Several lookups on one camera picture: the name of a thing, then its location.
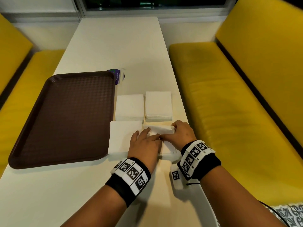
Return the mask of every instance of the yellow seat cushion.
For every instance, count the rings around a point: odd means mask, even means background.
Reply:
[[[239,0],[216,37],[303,146],[303,10]]]
[[[198,139],[253,196],[303,201],[303,160],[214,42],[173,44],[172,65]]]
[[[0,94],[31,48],[32,43],[0,14]]]
[[[0,110],[0,177],[45,81],[54,74],[63,53],[64,50],[35,53]]]

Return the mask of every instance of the table surface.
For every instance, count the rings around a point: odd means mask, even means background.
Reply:
[[[156,17],[82,19],[55,74],[114,68],[125,69],[118,94],[171,91],[173,120],[187,121]],[[172,189],[170,166],[180,156],[159,160],[150,182],[117,226],[217,226],[199,185]],[[119,160],[119,156],[106,156],[22,170],[7,166],[0,180],[1,226],[61,225],[104,185]]]

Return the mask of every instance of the brown tray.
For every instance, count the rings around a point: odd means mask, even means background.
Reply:
[[[9,156],[15,169],[97,160],[108,152],[115,78],[109,71],[48,78]]]

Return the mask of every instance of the tray rim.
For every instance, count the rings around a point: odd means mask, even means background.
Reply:
[[[39,113],[40,109],[41,109],[41,106],[43,104],[43,99],[45,97],[45,95],[47,94],[47,91],[48,89],[46,89],[50,84],[53,84],[57,81],[60,81],[60,80],[63,80],[63,79],[74,79],[74,78],[79,78],[79,77],[98,77],[98,76],[109,76],[112,78],[112,83],[113,83],[113,94],[112,94],[112,110],[111,110],[111,121],[113,120],[113,116],[114,116],[114,103],[115,103],[115,76],[112,72],[110,72],[109,70],[107,71],[95,71],[95,72],[81,72],[81,73],[63,73],[63,74],[56,74],[56,75],[53,75],[51,77],[49,77],[37,99],[36,99],[36,102],[35,104],[33,105],[32,107],[32,110],[30,112],[30,114],[28,115],[28,118],[26,119],[26,122],[13,146],[13,149],[11,150],[10,152],[10,155],[9,155],[9,158],[8,158],[8,164],[10,165],[11,168],[14,168],[14,169],[27,169],[27,168],[34,168],[34,167],[40,167],[40,166],[52,166],[52,165],[59,165],[59,164],[66,164],[66,163],[75,163],[75,162],[84,162],[84,161],[93,161],[93,160],[98,160],[100,158],[103,158],[105,156],[108,155],[108,150],[107,152],[104,154],[101,154],[101,155],[98,155],[98,156],[95,156],[95,157],[87,157],[87,158],[75,158],[75,159],[69,159],[69,160],[61,160],[61,161],[52,161],[52,162],[48,162],[48,163],[37,163],[37,164],[31,164],[31,165],[19,165],[17,163],[17,160],[18,160],[18,157],[15,156],[16,152],[19,151],[18,148],[21,148],[24,146],[24,143],[22,145],[21,143],[21,139],[23,138],[23,135],[25,134],[25,132],[27,132],[28,130],[28,126],[29,126],[29,123],[31,122],[32,119],[35,119],[36,118],[33,118],[33,116],[36,114],[36,113]]]

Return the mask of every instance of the napkin stack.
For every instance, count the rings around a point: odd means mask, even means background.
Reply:
[[[146,92],[146,122],[172,121],[172,93]]]
[[[174,126],[150,126],[150,125],[143,125],[143,129],[150,128],[149,135],[155,135],[155,134],[173,134],[175,133]],[[165,156],[170,154],[175,154],[177,151],[174,148],[174,146],[168,142],[164,141],[162,144],[161,151],[159,153],[159,156]]]
[[[127,153],[131,136],[136,131],[142,131],[141,121],[112,121],[110,123],[108,153]]]
[[[116,121],[144,121],[144,98],[143,95],[117,96]]]

